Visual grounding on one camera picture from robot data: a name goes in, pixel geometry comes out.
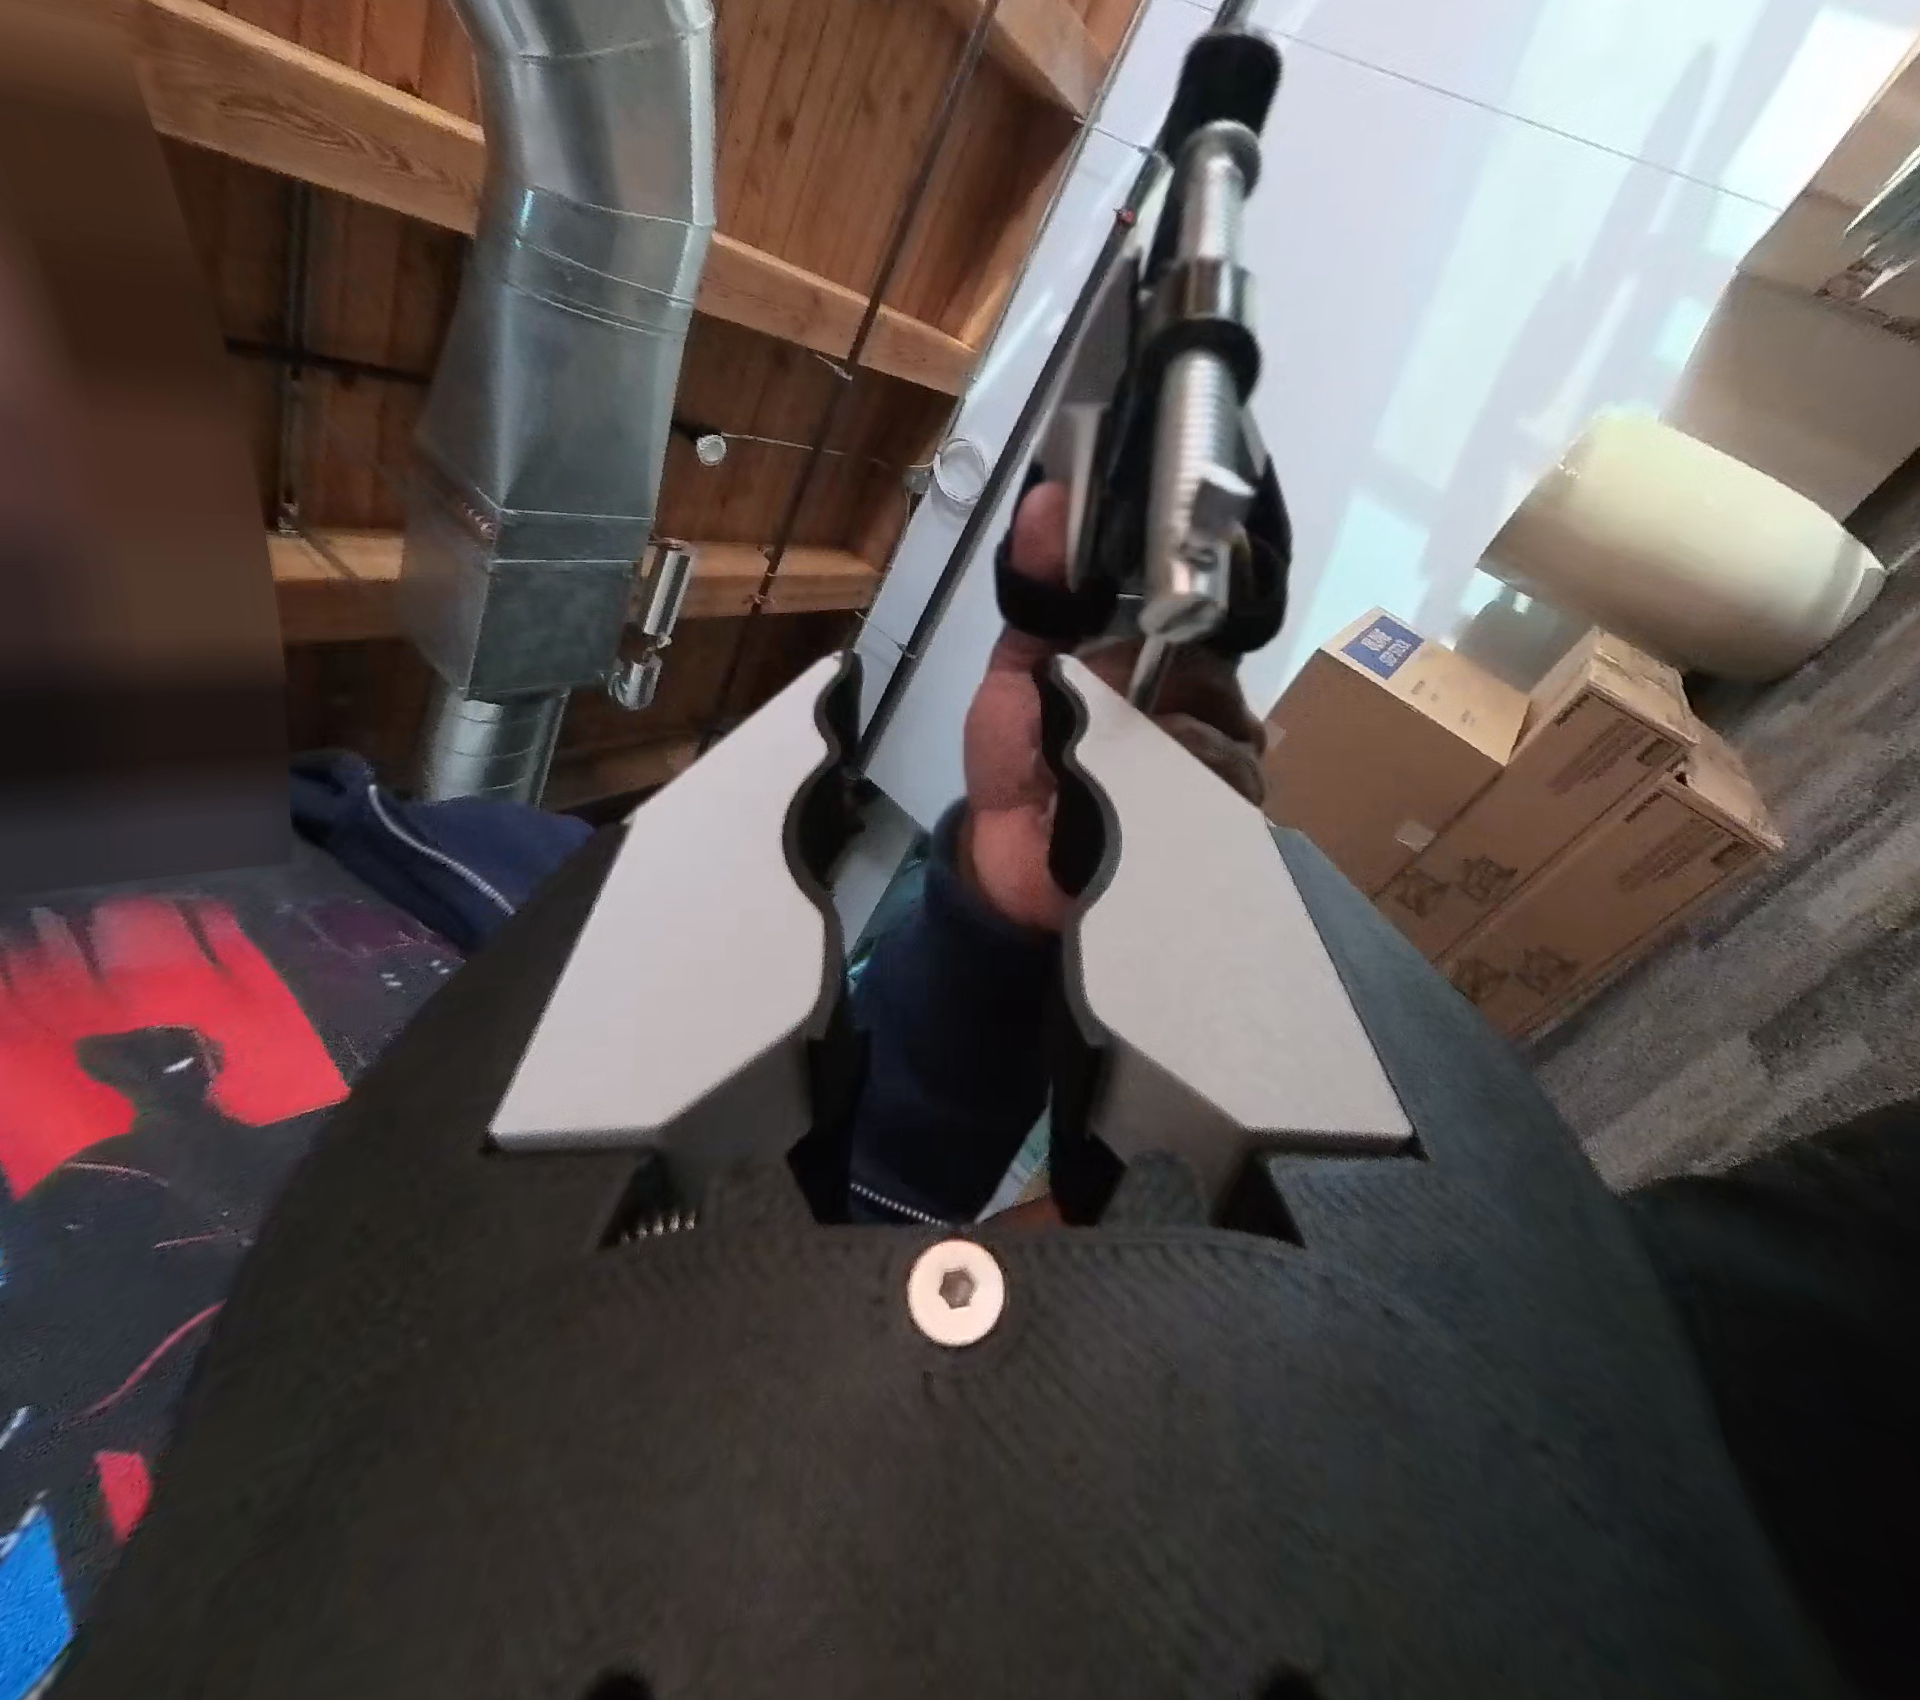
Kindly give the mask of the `person's red black printed shirt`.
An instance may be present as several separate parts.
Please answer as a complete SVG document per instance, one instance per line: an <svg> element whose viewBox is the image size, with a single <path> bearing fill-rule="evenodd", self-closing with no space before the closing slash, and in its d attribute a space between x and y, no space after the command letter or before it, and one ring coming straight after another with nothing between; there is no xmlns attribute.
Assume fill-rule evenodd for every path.
<svg viewBox="0 0 1920 1700"><path fill-rule="evenodd" d="M4 915L4 1696L142 1522L293 1167L457 960L359 897Z"/></svg>

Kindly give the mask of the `cardboard box with blue label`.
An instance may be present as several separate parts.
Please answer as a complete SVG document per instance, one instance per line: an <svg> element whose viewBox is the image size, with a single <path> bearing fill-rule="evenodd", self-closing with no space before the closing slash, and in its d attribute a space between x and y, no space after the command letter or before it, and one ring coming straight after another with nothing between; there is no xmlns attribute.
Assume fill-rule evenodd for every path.
<svg viewBox="0 0 1920 1700"><path fill-rule="evenodd" d="M1378 897L1502 775L1527 698L1382 609L1315 648L1263 719L1263 814Z"/></svg>

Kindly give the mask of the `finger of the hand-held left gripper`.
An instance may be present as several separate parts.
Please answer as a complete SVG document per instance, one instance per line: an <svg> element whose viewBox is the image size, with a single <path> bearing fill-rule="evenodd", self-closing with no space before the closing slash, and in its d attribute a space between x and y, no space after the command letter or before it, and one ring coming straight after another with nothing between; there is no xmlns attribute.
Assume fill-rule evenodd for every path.
<svg viewBox="0 0 1920 1700"><path fill-rule="evenodd" d="M1063 332L1042 430L1043 483L1065 491L1065 578L1091 571L1101 483L1101 437L1135 348L1139 275L1164 213L1170 163L1147 154L1093 258Z"/></svg>

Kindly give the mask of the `stack of cardboard boxes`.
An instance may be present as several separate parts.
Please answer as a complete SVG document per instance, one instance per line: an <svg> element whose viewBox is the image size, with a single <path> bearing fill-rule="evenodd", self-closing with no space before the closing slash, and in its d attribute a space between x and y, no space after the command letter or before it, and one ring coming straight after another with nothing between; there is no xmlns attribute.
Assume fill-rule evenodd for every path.
<svg viewBox="0 0 1920 1700"><path fill-rule="evenodd" d="M1780 851L1764 797L1680 675L1593 631L1529 694L1495 781L1373 906L1525 1040Z"/></svg>

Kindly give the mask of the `chrome sprinkler fitting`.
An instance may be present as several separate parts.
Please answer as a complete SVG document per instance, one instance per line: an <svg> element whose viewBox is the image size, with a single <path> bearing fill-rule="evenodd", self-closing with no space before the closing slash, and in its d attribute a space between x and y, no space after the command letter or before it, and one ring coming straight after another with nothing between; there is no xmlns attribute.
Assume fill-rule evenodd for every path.
<svg viewBox="0 0 1920 1700"><path fill-rule="evenodd" d="M654 704L697 560L695 549L683 540L648 544L612 663L601 676L607 700L619 710L637 715Z"/></svg>

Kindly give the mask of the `person's dark blue top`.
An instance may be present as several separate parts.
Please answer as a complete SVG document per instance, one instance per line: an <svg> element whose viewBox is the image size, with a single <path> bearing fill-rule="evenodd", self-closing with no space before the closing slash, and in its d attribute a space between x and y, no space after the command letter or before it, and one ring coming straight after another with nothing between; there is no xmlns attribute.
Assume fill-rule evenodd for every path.
<svg viewBox="0 0 1920 1700"><path fill-rule="evenodd" d="M471 956L592 841L576 817L518 801L410 801L356 752L289 762L295 835L462 956Z"/></svg>

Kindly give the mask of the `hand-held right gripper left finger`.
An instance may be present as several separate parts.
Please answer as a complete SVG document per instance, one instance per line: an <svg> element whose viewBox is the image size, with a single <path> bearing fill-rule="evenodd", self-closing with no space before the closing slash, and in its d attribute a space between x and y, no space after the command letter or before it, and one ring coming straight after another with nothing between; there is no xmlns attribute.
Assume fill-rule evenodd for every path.
<svg viewBox="0 0 1920 1700"><path fill-rule="evenodd" d="M635 808L491 1112L512 1157L654 1160L683 1209L784 1165L845 979L832 799L861 663L815 661Z"/></svg>

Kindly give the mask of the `cream plastic wrap roll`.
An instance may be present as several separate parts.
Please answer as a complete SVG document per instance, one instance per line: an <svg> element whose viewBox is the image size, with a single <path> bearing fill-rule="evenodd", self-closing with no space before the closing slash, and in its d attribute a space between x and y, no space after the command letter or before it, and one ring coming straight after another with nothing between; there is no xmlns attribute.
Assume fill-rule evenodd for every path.
<svg viewBox="0 0 1920 1700"><path fill-rule="evenodd" d="M1887 571L1781 481L1639 410L1600 410L1478 571L1680 675L1768 684L1831 646Z"/></svg>

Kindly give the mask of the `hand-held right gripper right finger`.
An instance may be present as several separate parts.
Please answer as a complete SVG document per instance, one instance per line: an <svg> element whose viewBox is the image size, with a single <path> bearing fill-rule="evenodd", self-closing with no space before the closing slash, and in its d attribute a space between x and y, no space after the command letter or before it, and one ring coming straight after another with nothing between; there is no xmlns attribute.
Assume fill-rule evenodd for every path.
<svg viewBox="0 0 1920 1700"><path fill-rule="evenodd" d="M1095 1216L1147 1158L1224 1214L1272 1157L1407 1153L1416 1126L1260 806L1072 656L1043 676L1043 761L1068 900L1043 1020L1061 1213Z"/></svg>

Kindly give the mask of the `silver ventilation duct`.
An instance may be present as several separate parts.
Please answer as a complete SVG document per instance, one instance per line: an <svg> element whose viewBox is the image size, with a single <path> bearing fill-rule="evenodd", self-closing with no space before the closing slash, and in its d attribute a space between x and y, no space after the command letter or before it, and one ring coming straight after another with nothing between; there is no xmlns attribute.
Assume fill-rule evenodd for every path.
<svg viewBox="0 0 1920 1700"><path fill-rule="evenodd" d="M406 491L396 610L437 679L424 801L538 803L614 666L714 231L710 0L450 0L477 220Z"/></svg>

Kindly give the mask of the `black C-clamp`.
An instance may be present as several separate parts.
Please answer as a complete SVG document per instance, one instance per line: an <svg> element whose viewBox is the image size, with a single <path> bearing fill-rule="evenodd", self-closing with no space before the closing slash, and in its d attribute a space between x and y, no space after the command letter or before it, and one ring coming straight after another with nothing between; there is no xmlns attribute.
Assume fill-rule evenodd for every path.
<svg viewBox="0 0 1920 1700"><path fill-rule="evenodd" d="M1252 417L1263 355L1244 258L1281 76L1260 33L1187 46L1157 144L1159 215L1123 289L1084 549L1138 642L1125 696L1139 713L1189 652L1239 661L1284 627L1291 528Z"/></svg>

